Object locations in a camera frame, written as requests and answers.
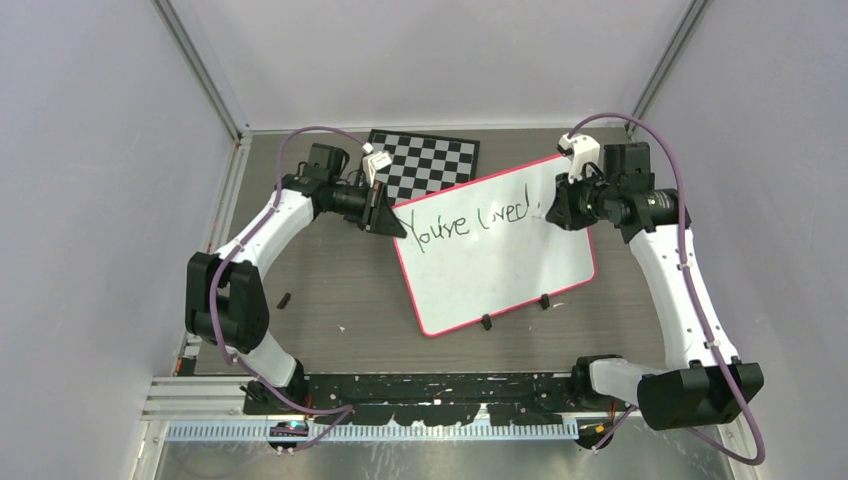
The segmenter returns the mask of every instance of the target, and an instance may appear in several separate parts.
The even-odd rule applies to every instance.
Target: gray wall
[[[0,16],[0,477],[114,480],[232,145],[149,1],[49,3]]]
[[[648,114],[720,318],[765,371],[764,478],[845,477],[846,25],[842,0],[713,2]]]
[[[254,130],[632,110],[688,0],[174,0]]]

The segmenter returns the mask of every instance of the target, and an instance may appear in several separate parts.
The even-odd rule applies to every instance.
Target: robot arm
[[[572,165],[557,176],[556,200],[546,220],[566,230],[607,220],[621,231],[656,305],[668,368],[635,365],[615,355],[584,357],[573,370],[583,384],[575,393],[590,401],[608,395],[636,405],[655,430],[732,421],[739,405],[719,371],[678,265],[677,191],[654,189],[648,145],[605,146],[603,171],[598,162],[601,148],[591,137],[563,136],[558,150]],[[721,346],[721,360],[750,400],[762,388],[762,371],[756,363],[740,361],[721,328],[692,248],[688,214],[685,242],[695,289]]]
[[[276,207],[276,191],[272,191],[265,208],[233,240],[212,254],[195,253],[188,264],[186,329],[216,345],[208,293],[221,259],[239,249],[218,285],[218,318],[227,351],[293,399],[305,393],[303,366],[268,331],[269,312],[262,279],[271,264],[295,235],[322,212],[345,215],[369,233],[406,237],[388,205],[383,185],[374,180],[374,174],[391,164],[391,158],[385,152],[377,152],[363,159],[368,180],[365,186],[339,183],[348,159],[342,149],[313,144],[309,160],[300,165],[296,174],[283,178]],[[248,232],[269,212],[263,227],[249,242],[242,243],[241,239],[248,237]],[[220,290],[226,286],[228,294]]]

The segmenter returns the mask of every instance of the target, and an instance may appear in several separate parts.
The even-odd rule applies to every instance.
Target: red whiteboard border
[[[431,198],[431,197],[435,197],[436,195],[441,195],[443,193],[452,192],[452,191],[460,189],[460,188],[469,187],[471,185],[474,185],[475,183],[484,182],[486,180],[491,180],[495,177],[500,177],[501,175],[506,175],[508,173],[512,173],[512,172],[515,172],[515,171],[518,171],[518,170],[522,170],[522,169],[525,169],[525,168],[528,168],[528,167],[532,167],[532,166],[538,165],[540,163],[549,162],[551,160],[556,160],[558,158],[561,158],[560,155],[553,155],[553,156],[550,156],[550,157],[542,158],[540,160],[535,160],[535,161],[532,161],[532,162],[529,162],[529,163],[525,163],[525,164],[519,165],[517,167],[508,168],[508,169],[503,170],[501,172],[493,173],[491,175],[487,175],[487,176],[482,177],[482,178],[477,178],[477,179],[471,180],[470,182],[461,183],[459,185],[454,185],[453,187],[446,188],[444,190],[439,190],[438,192],[434,192],[434,193],[431,193],[429,195],[424,195],[424,196],[421,196],[421,197],[418,197],[418,198],[413,198],[412,200],[407,200],[405,202],[398,203],[397,205],[394,205],[392,207],[392,209],[402,207],[404,205],[409,205],[410,203],[415,203],[415,202],[417,202],[419,200],[423,200],[425,198]],[[565,293],[565,292],[572,290],[572,289],[575,289],[577,287],[582,287],[583,285],[586,285],[587,283],[594,280],[595,277],[598,275],[598,261],[595,258],[595,243],[592,241],[592,229],[589,228],[587,233],[589,235],[589,251],[592,252],[592,276],[588,280],[585,280],[583,282],[576,283],[576,284],[571,285],[569,287],[563,288],[562,290],[557,290],[555,292],[551,292],[551,293],[548,294],[549,297],[553,297],[555,295]],[[400,254],[400,248],[398,247],[397,238],[393,238],[392,240],[394,241],[394,244],[395,244],[395,253],[397,254],[398,261],[400,262],[400,270],[401,270],[401,273],[403,273],[403,279],[406,282],[406,290],[409,292],[410,300],[412,300],[412,309],[415,310],[415,318],[418,320],[418,329],[421,330],[421,333],[424,334],[425,337],[429,337],[429,338],[438,337],[440,335],[444,335],[446,333],[453,332],[454,330],[459,330],[460,328],[467,327],[467,326],[473,325],[475,323],[480,323],[482,318],[475,318],[473,320],[468,321],[467,323],[457,325],[455,327],[449,328],[447,330],[443,330],[443,331],[438,332],[438,333],[427,333],[427,332],[425,332],[424,331],[424,325],[421,324],[421,315],[418,313],[418,304],[415,302],[415,294],[412,293],[412,286],[409,284],[409,276],[406,274],[406,266],[404,266],[404,264],[403,264],[403,256]],[[489,315],[489,317],[496,317],[498,315],[502,315],[504,313],[511,312],[512,310],[516,310],[518,308],[521,308],[521,307],[524,307],[524,306],[527,306],[527,305],[531,305],[533,303],[540,301],[541,299],[542,299],[541,296],[536,297],[536,298],[532,298],[532,299],[530,299],[526,302],[522,302],[522,303],[519,303],[517,305],[513,305],[511,307],[504,308],[503,310],[498,310],[497,312],[489,313],[488,315]]]

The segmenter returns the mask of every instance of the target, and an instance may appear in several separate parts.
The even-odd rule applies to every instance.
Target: white cable clip
[[[373,187],[377,177],[377,172],[392,164],[392,157],[389,152],[380,150],[362,158],[362,170],[365,171],[365,179],[368,181],[368,186]]]
[[[598,165],[601,155],[601,145],[588,135],[576,135],[569,138],[566,133],[559,139],[557,150],[562,156],[571,160],[568,169],[568,183],[583,180],[583,166],[587,163]]]

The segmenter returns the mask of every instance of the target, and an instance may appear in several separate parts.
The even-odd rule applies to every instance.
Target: checkerboard
[[[391,205],[465,183],[476,174],[478,141],[385,130],[372,130],[368,141],[392,155],[392,165],[377,173]]]

